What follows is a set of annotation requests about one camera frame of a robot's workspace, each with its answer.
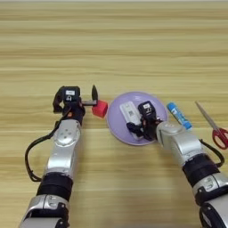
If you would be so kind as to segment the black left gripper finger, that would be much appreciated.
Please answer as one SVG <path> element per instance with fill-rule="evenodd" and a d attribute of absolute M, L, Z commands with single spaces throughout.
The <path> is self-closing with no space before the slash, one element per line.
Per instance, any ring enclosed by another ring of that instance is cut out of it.
<path fill-rule="evenodd" d="M 98 92 L 97 92 L 96 86 L 93 85 L 93 87 L 92 87 L 92 105 L 96 106 L 97 102 L 98 102 Z"/>
<path fill-rule="evenodd" d="M 60 88 L 53 99 L 53 112 L 54 113 L 62 113 L 62 89 Z"/>

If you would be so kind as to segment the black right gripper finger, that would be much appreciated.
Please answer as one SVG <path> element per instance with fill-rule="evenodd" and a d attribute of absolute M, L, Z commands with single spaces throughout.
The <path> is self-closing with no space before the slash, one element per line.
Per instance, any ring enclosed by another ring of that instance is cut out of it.
<path fill-rule="evenodd" d="M 136 125 L 135 123 L 128 122 L 126 124 L 126 127 L 128 130 L 134 134 L 142 134 L 143 133 L 143 126 L 142 125 Z"/>

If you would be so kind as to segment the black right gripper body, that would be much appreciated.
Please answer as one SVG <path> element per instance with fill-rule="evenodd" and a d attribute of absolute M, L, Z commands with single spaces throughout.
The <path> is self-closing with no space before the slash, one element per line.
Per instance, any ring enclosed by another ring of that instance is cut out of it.
<path fill-rule="evenodd" d="M 157 139 L 157 126 L 162 122 L 160 118 L 145 118 L 142 121 L 144 138 L 148 141 Z"/>

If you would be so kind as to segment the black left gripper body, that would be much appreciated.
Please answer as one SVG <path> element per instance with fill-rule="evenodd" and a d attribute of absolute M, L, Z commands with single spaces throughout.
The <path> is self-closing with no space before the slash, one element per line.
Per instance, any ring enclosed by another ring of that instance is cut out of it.
<path fill-rule="evenodd" d="M 65 102 L 62 111 L 62 119 L 73 119 L 82 124 L 83 117 L 86 114 L 86 106 L 92 106 L 92 101 Z"/>

